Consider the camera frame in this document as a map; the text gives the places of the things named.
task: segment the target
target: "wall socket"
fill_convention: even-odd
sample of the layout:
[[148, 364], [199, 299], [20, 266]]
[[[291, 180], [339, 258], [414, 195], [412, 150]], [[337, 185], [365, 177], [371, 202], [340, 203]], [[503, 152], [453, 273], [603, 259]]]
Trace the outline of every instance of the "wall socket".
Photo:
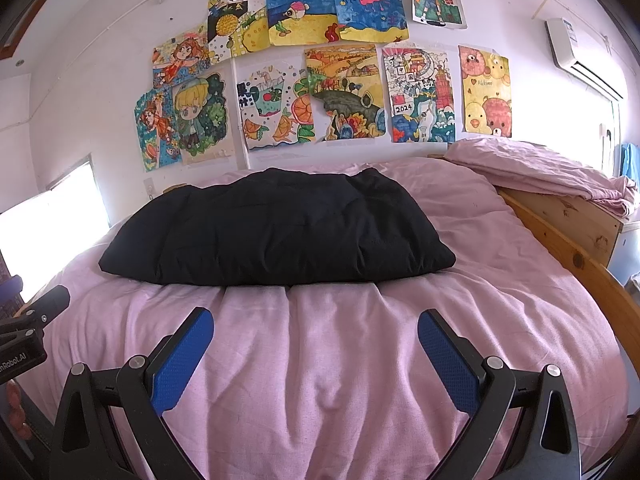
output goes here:
[[145, 185], [146, 195], [149, 197], [149, 200], [153, 200], [158, 195], [156, 193], [154, 180], [152, 178], [146, 178], [143, 180], [143, 184]]

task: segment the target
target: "pink blanket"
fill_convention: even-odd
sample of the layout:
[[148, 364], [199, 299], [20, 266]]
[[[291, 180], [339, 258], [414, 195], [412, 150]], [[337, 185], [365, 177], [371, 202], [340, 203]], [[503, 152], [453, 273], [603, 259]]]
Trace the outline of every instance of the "pink blanket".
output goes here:
[[[20, 384], [53, 420], [73, 363], [120, 367], [204, 306], [216, 320], [213, 341], [165, 420], [205, 478], [424, 480], [466, 421], [418, 342], [418, 316], [437, 308], [482, 355], [523, 370], [558, 364], [583, 463], [599, 459], [622, 434], [627, 383], [591, 297], [482, 176], [427, 158], [323, 169], [367, 166], [411, 193], [456, 253], [453, 268], [379, 284], [149, 285], [98, 268], [116, 226], [52, 280], [72, 303], [46, 329], [49, 359]], [[501, 433], [479, 478], [491, 476], [507, 441]]]
[[581, 196], [625, 217], [640, 205], [636, 183], [565, 158], [544, 146], [501, 137], [465, 139], [452, 144], [445, 158], [482, 174], [494, 186], [534, 193]]

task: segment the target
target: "wood knot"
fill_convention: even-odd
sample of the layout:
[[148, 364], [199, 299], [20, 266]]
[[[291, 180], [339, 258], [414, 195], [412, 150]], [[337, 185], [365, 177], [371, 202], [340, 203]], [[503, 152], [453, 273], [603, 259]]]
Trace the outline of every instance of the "wood knot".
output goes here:
[[578, 269], [584, 267], [584, 257], [580, 253], [574, 253], [574, 266]]

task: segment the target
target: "black fabric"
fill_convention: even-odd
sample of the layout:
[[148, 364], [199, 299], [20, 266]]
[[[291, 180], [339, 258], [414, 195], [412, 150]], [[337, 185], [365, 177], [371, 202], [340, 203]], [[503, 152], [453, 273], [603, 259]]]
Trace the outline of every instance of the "black fabric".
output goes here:
[[160, 285], [299, 285], [382, 282], [455, 261], [409, 193], [375, 169], [271, 169], [152, 200], [122, 226], [100, 268]]

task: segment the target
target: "white air conditioner unit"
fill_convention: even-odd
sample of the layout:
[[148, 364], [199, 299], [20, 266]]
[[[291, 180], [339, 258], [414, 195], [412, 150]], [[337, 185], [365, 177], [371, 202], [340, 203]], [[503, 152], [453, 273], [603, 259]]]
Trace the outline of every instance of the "white air conditioner unit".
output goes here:
[[627, 98], [626, 80], [603, 45], [565, 18], [546, 21], [551, 50], [559, 68], [595, 88], [607, 99]]

